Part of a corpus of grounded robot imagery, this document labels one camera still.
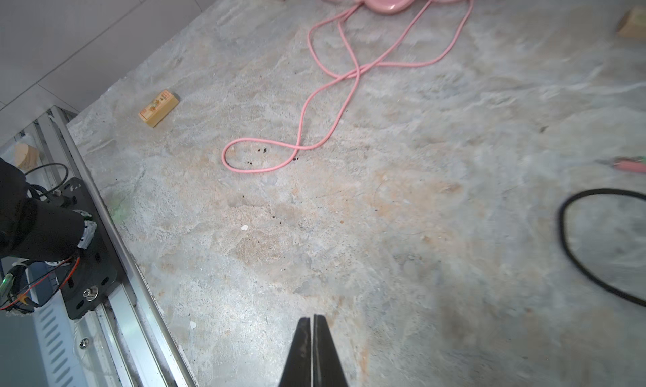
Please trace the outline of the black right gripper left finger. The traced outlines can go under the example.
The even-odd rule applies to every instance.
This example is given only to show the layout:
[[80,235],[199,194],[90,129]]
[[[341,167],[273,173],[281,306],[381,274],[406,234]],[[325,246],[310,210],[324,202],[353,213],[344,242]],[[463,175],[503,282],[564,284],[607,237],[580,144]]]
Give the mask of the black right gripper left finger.
[[311,386],[312,366],[311,318],[302,317],[297,323],[279,387]]

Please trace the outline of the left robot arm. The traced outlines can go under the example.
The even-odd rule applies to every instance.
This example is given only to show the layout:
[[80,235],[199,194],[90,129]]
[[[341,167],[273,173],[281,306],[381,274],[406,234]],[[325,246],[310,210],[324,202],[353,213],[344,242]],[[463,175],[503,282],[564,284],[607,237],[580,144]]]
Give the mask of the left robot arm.
[[62,261],[76,252],[85,220],[72,210],[28,197],[25,175],[1,162],[1,256]]

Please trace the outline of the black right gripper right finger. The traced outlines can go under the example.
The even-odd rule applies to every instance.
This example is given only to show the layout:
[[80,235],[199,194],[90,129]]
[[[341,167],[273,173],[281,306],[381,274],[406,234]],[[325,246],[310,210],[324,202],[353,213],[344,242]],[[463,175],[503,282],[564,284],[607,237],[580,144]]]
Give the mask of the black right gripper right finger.
[[314,315],[312,360],[314,387],[348,387],[331,330],[323,315]]

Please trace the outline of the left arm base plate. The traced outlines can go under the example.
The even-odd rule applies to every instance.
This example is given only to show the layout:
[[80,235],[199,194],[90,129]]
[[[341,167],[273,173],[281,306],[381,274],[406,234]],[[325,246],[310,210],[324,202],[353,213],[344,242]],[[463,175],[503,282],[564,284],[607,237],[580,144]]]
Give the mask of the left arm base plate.
[[[85,182],[67,180],[62,197],[67,205],[53,205],[53,216],[46,221],[47,246],[58,257],[71,258],[71,266],[76,268],[61,293],[68,317],[79,320],[107,300],[124,280],[124,269]],[[82,238],[81,220],[96,224],[86,249],[73,244]],[[71,266],[58,269],[57,277],[64,280]]]

